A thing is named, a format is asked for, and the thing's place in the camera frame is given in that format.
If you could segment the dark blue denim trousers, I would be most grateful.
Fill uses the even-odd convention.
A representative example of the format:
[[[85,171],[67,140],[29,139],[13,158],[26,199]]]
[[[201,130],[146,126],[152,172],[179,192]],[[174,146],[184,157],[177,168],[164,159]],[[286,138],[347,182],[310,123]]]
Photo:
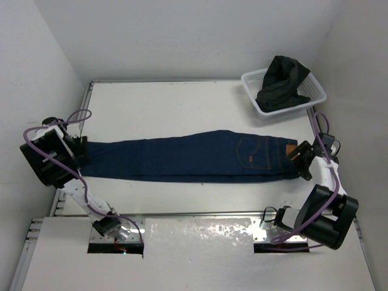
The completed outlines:
[[[299,177],[286,155],[294,139],[229,130],[120,142],[88,142],[82,176],[151,182],[249,183]]]

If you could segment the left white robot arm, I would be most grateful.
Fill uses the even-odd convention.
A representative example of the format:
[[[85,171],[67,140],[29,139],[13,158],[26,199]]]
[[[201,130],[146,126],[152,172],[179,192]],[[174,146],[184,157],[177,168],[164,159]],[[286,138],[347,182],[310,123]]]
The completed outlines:
[[[25,144],[19,148],[45,186],[53,186],[73,198],[102,237],[117,240],[122,221],[113,207],[89,192],[79,171],[79,160],[86,157],[87,138],[78,132],[69,134],[70,126],[62,119],[46,118],[42,126],[32,129],[33,138],[24,133]]]

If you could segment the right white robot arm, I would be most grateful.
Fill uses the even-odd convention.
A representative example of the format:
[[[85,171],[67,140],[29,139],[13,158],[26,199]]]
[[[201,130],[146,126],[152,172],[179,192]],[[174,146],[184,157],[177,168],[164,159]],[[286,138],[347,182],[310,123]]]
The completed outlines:
[[[332,250],[339,249],[358,211],[359,203],[347,195],[338,177],[338,158],[332,153],[335,137],[320,133],[312,144],[302,142],[287,154],[300,177],[314,187],[303,206],[278,209],[273,226],[283,236],[300,235]]]

